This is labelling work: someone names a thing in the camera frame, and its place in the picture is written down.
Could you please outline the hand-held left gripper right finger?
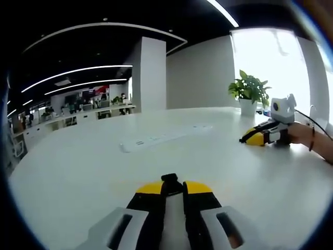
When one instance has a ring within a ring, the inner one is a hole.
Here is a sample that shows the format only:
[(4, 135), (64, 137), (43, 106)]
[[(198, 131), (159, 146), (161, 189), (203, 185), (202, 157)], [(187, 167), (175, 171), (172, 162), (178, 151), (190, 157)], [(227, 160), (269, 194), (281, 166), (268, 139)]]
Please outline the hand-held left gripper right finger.
[(191, 249), (254, 249), (245, 219), (222, 206), (207, 185), (183, 182), (185, 228)]

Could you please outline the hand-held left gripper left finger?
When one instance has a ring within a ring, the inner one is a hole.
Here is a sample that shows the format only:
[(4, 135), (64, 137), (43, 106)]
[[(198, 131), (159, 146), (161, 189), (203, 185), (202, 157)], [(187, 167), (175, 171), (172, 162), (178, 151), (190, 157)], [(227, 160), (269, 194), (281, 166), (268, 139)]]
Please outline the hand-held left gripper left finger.
[(166, 195), (163, 181), (141, 186), (124, 207), (117, 207), (88, 231), (76, 249), (159, 249)]

